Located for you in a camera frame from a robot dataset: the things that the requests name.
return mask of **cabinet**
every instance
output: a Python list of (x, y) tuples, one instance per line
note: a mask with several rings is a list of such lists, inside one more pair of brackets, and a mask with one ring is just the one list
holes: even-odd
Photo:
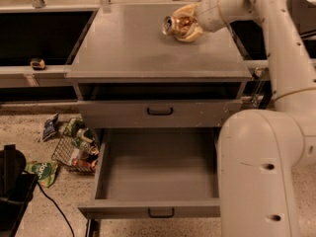
[(100, 10), (66, 77), (101, 146), (91, 219), (219, 216), (215, 140), (251, 74), (227, 29), (161, 33), (184, 4)]

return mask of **power cord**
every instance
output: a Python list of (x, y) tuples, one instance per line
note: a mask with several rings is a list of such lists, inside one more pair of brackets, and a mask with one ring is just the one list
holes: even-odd
[(46, 192), (42, 189), (40, 183), (39, 183), (39, 182), (37, 182), (37, 183), (38, 183), (39, 189), (40, 189), (40, 191), (43, 193), (43, 195), (44, 195), (47, 199), (49, 199), (50, 201), (52, 201), (52, 203), (53, 203), (53, 204), (56, 206), (56, 208), (59, 210), (59, 212), (61, 213), (61, 215), (63, 216), (63, 218), (66, 220), (66, 222), (67, 222), (67, 224), (68, 224), (68, 226), (69, 226), (69, 228), (70, 228), (70, 230), (71, 230), (72, 236), (75, 237), (75, 233), (74, 233), (74, 231), (73, 231), (73, 229), (72, 229), (72, 227), (71, 227), (71, 225), (70, 225), (70, 223), (69, 223), (69, 221), (68, 221), (66, 215), (62, 212), (62, 210), (60, 209), (60, 207), (58, 206), (58, 204), (55, 202), (55, 200), (52, 199), (49, 195), (46, 194)]

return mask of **green snack bag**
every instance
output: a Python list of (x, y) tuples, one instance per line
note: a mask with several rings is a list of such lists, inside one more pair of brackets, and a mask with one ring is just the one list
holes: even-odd
[(40, 163), (33, 161), (27, 163), (26, 171), (29, 173), (37, 174), (39, 177), (39, 183), (44, 187), (49, 187), (55, 180), (55, 173), (58, 168), (56, 161)]

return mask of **black drawer handle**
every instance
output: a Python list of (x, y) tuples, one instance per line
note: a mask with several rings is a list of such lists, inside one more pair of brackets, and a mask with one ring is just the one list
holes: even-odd
[(148, 208), (148, 216), (151, 218), (172, 218), (175, 216), (175, 208), (172, 208), (170, 215), (153, 215), (150, 208)]
[(174, 112), (173, 108), (170, 108), (169, 110), (166, 111), (155, 111), (155, 110), (150, 110), (150, 108), (147, 108), (147, 113), (152, 116), (170, 116)]

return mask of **gray countertop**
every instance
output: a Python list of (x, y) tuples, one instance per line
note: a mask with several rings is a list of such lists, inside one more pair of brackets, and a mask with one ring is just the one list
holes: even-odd
[(247, 78), (250, 76), (227, 29), (196, 42), (166, 37), (166, 16), (184, 4), (113, 4), (100, 9), (67, 77)]

